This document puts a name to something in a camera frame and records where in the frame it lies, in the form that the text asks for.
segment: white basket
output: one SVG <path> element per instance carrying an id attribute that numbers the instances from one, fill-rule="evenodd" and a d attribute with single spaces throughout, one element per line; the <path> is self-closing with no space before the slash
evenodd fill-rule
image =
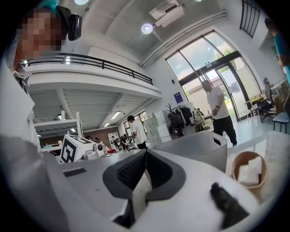
<path id="1" fill-rule="evenodd" d="M 226 172 L 227 140 L 210 131 L 201 131 L 180 139 L 161 143 L 152 149 L 165 151 L 185 158 L 210 164 Z"/>

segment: blue sign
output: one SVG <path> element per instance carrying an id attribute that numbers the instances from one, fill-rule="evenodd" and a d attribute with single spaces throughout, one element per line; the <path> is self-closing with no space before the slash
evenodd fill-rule
<path id="1" fill-rule="evenodd" d="M 183 99 L 182 99 L 182 97 L 181 97 L 180 92 L 174 94 L 174 97 L 175 97 L 175 100 L 176 100 L 176 103 L 177 103 L 177 104 L 183 102 Z"/>

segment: railing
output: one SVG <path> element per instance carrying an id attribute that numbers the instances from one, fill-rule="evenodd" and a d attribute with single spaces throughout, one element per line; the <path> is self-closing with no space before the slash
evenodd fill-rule
<path id="1" fill-rule="evenodd" d="M 63 63 L 67 65 L 69 64 L 91 65 L 101 69 L 110 69 L 118 73 L 123 73 L 127 76 L 142 80 L 150 85 L 153 85 L 152 79 L 143 75 L 142 73 L 136 72 L 130 68 L 126 68 L 122 65 L 107 60 L 79 54 L 59 53 L 57 55 L 46 55 L 42 57 L 36 57 L 31 60 L 22 61 L 21 66 L 27 67 L 31 65 L 38 65 L 44 63 Z"/>
<path id="2" fill-rule="evenodd" d="M 258 25 L 261 9 L 254 0 L 242 0 L 242 6 L 240 29 L 244 30 L 253 38 Z"/>

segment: striped shirt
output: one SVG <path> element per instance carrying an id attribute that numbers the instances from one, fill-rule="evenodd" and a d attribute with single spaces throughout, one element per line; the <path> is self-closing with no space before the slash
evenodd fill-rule
<path id="1" fill-rule="evenodd" d="M 13 62 L 17 49 L 17 43 L 18 38 L 15 32 L 12 36 L 9 46 L 5 49 L 4 53 L 4 59 L 6 60 L 7 66 L 11 71 L 13 70 Z M 17 80 L 17 82 L 20 84 L 20 86 L 23 88 L 23 90 L 28 94 L 25 86 L 28 85 L 28 79 L 31 76 L 31 73 L 25 71 L 19 64 L 17 69 L 15 71 L 12 71 L 12 74 Z M 34 113 L 33 110 L 31 109 L 28 118 L 25 121 L 25 124 L 23 125 L 23 128 L 21 130 L 20 137 L 28 142 L 33 143 L 40 149 L 39 137 L 33 125 L 33 118 Z"/>

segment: office chair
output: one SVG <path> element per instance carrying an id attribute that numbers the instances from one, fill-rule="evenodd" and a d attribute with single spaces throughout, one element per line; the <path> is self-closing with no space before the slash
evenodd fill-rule
<path id="1" fill-rule="evenodd" d="M 263 115 L 262 120 L 261 120 L 262 122 L 264 122 L 264 120 L 267 117 L 270 117 L 273 120 L 272 115 L 275 114 L 271 110 L 272 108 L 274 108 L 275 103 L 274 103 L 274 100 L 272 98 L 272 91 L 271 91 L 271 88 L 270 88 L 269 80 L 267 78 L 264 79 L 264 84 L 265 84 L 265 90 L 266 90 L 267 99 L 263 100 L 263 101 L 260 101 L 259 105 L 258 105 L 259 110 L 264 112 L 264 115 Z"/>
<path id="2" fill-rule="evenodd" d="M 275 122 L 277 122 L 277 123 L 280 123 L 280 132 L 282 129 L 282 124 L 285 125 L 285 134 L 287 134 L 287 124 L 290 121 L 290 94 L 288 95 L 284 103 L 284 111 L 285 112 L 281 112 L 273 119 L 273 122 L 274 122 L 273 130 L 275 130 Z"/>

